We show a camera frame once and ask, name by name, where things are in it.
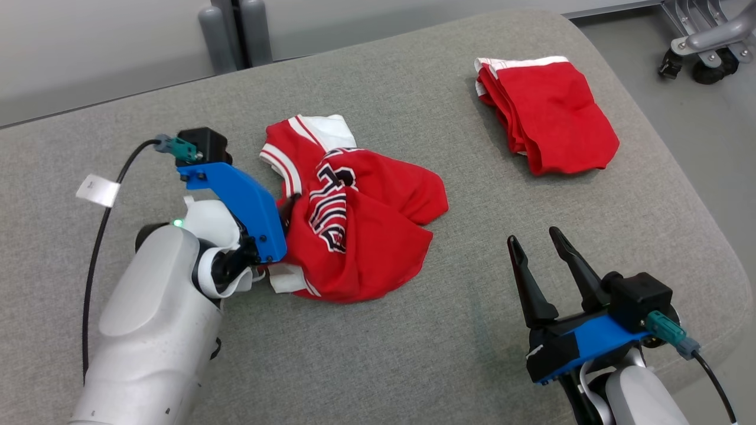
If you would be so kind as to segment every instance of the red jersey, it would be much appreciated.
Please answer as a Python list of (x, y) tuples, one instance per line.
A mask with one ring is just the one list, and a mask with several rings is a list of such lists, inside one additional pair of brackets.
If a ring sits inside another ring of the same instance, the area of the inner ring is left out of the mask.
[[(289, 290), (364, 301), (420, 271), (432, 233), (418, 225), (448, 210), (436, 174), (357, 148), (341, 116), (296, 116), (269, 126), (260, 157), (284, 177), (285, 197), (302, 195), (293, 207), (284, 259), (301, 267), (285, 271), (289, 284), (301, 283)], [(274, 287), (277, 278), (272, 268)]]

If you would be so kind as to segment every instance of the gray table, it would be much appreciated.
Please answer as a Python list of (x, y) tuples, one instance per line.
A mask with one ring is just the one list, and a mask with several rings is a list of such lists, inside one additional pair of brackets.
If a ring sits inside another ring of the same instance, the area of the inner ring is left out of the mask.
[[(604, 171), (533, 177), (475, 95), (474, 57), (552, 54), (585, 73), (621, 140)], [(84, 177), (114, 178), (156, 133), (209, 126), (278, 195), (280, 179), (257, 154), (265, 127), (297, 113), (342, 114), (362, 147), (437, 172), (450, 210), (428, 226), (420, 275), (384, 299), (339, 306), (262, 285), (233, 298), (193, 423), (569, 423), (559, 386), (536, 386), (525, 370), (506, 248), (516, 234), (546, 296), (563, 315), (578, 312), (550, 225), (599, 274), (647, 271), (672, 287), (714, 365), (750, 322), (735, 253), (598, 52), (560, 16), (505, 11), (0, 132), (0, 422), (63, 423), (79, 395), (82, 293), (102, 213), (74, 198)], [(168, 157), (138, 158), (104, 239), (93, 323), (137, 230), (181, 216), (184, 194)], [(673, 391), (701, 375), (669, 347), (647, 359)]]

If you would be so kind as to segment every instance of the gray floor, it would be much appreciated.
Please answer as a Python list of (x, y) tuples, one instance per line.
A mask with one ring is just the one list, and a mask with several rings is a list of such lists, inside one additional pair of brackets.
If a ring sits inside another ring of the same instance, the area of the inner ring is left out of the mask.
[[(730, 0), (728, 16), (745, 5)], [(655, 68), (678, 35), (659, 7), (574, 21), (598, 48), (665, 141), (756, 283), (756, 63), (715, 85), (693, 82), (691, 63), (677, 80)], [(739, 423), (756, 423), (752, 388), (756, 327), (716, 368)], [(729, 423), (706, 378), (674, 395), (692, 425)]]

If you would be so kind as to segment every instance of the red fabric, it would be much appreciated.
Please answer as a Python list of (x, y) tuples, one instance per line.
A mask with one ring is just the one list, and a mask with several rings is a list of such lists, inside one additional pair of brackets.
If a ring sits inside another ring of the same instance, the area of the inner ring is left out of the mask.
[(509, 149), (526, 151), (531, 172), (605, 169), (619, 147), (588, 83), (569, 62), (495, 70), (484, 64), (481, 95), (507, 121)]
[(325, 152), (287, 121), (268, 127), (262, 152), (276, 154), (280, 163), (290, 160), (293, 169), (282, 171), (301, 182), (283, 261), (302, 267), (309, 286), (294, 294), (334, 302), (376, 299), (420, 271), (433, 235), (418, 225), (448, 210), (436, 174), (365, 149)]

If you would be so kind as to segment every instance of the cable tag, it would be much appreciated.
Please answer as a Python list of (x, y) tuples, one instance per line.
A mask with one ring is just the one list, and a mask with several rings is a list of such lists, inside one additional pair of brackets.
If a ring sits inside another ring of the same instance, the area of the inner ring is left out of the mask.
[(116, 202), (116, 195), (121, 185), (102, 178), (99, 175), (90, 174), (84, 179), (79, 190), (76, 191), (76, 197), (99, 203), (102, 206), (112, 208)]

